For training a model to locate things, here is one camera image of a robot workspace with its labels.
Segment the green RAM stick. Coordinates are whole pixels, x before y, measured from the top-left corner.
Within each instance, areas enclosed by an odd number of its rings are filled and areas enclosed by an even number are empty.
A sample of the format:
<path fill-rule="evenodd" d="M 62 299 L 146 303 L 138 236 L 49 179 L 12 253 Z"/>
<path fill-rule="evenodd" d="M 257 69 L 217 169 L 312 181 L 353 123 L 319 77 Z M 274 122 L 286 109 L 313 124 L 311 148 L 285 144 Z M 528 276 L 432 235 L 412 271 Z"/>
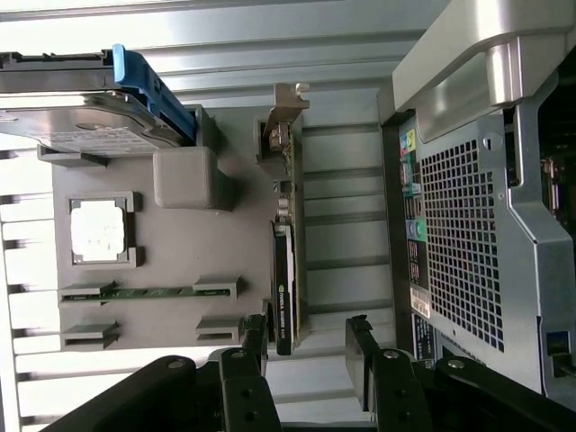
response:
<path fill-rule="evenodd" d="M 225 297 L 236 298 L 236 293 L 231 289 L 208 289 L 195 290 L 193 287 L 185 288 L 155 288 L 155 289 L 111 289 L 102 293 L 78 293 L 63 295 L 61 302 L 81 303 L 81 302 L 123 302 L 140 300 L 165 300 L 181 298 L 212 298 Z"/>

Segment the grey parts rack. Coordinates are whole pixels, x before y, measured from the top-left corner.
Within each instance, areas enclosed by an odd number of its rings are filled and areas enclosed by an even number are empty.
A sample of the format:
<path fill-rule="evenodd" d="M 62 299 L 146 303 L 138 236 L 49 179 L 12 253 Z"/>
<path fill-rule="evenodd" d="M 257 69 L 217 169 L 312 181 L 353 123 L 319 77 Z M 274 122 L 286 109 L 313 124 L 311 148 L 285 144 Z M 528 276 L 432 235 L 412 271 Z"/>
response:
<path fill-rule="evenodd" d="M 273 233 L 277 164 L 262 159 L 272 107 L 194 108 L 198 142 L 123 157 L 77 155 L 53 169 L 59 343 L 70 352 L 237 344 L 251 315 L 275 344 Z M 84 262 L 72 251 L 82 201 L 123 209 L 125 250 Z M 61 302 L 111 289 L 231 289 L 236 298 Z"/>

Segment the open grey PC case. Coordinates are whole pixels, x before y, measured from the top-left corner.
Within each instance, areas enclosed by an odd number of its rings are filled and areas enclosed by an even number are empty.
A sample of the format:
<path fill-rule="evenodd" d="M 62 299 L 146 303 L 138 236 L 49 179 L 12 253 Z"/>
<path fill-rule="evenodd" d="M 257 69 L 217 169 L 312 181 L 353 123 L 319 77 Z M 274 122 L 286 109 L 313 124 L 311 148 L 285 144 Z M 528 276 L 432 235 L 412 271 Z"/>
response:
<path fill-rule="evenodd" d="M 378 104 L 399 346 L 576 410 L 576 0 L 450 0 Z"/>

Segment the silver CPU chip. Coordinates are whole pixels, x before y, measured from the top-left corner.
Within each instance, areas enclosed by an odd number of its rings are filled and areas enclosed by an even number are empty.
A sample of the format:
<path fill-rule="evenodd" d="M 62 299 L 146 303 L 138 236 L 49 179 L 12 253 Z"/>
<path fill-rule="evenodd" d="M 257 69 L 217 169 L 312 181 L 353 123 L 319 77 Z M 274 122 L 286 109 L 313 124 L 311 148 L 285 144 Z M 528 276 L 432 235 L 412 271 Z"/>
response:
<path fill-rule="evenodd" d="M 73 253 L 84 262 L 116 261 L 125 250 L 123 209 L 115 201 L 82 201 L 71 211 Z"/>

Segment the hard disk in blue caddy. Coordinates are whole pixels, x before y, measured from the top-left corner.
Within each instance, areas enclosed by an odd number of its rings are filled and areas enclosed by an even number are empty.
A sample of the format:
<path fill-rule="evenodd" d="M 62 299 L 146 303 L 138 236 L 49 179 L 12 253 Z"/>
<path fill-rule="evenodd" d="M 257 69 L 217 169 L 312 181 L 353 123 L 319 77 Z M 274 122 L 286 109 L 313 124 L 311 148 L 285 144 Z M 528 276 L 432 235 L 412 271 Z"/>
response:
<path fill-rule="evenodd" d="M 63 152 L 123 157 L 190 147 L 188 111 L 137 51 L 0 52 L 0 133 Z"/>

